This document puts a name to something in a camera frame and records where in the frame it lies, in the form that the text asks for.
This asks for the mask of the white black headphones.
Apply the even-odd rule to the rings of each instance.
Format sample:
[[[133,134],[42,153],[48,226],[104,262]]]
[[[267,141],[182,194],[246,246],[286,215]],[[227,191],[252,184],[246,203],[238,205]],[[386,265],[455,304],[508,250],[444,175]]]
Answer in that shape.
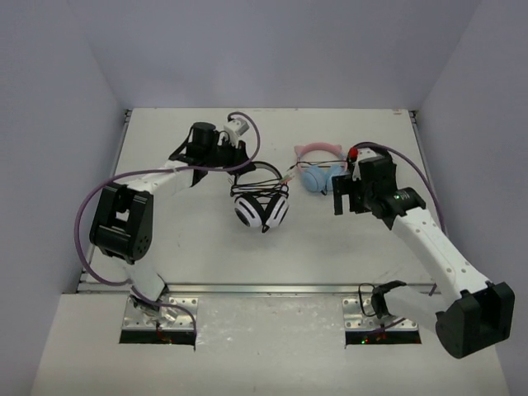
[[[289,205],[289,187],[281,172],[273,165],[263,161],[252,162],[254,169],[270,172],[273,177],[264,181],[241,183],[246,173],[237,173],[230,187],[230,196],[234,198],[234,212],[241,222],[249,228],[260,228],[262,233],[279,227],[286,217]]]

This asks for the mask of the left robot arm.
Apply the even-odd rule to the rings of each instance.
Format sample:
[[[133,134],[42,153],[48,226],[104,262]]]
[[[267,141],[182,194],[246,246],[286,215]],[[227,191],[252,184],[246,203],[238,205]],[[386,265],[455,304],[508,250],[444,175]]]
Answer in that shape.
[[[162,167],[129,172],[126,176],[135,179],[125,183],[116,179],[103,183],[90,242],[121,264],[141,299],[153,304],[166,289],[166,282],[146,259],[153,241],[155,205],[192,188],[210,172],[233,174],[248,166],[252,158],[241,137],[249,128],[239,113],[229,115],[221,130],[196,122]]]

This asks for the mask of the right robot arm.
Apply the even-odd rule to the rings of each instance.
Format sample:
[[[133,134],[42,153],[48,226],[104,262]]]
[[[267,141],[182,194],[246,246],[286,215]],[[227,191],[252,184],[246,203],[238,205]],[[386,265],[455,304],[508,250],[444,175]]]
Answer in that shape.
[[[373,288],[368,314],[379,324],[405,318],[434,332],[454,358],[510,337],[515,294],[505,282],[494,283],[479,272],[441,230],[426,202],[411,187],[398,188],[396,165],[385,150],[354,148],[348,172],[332,179],[334,213],[351,212],[381,220],[412,251],[440,294],[428,296],[393,280]]]

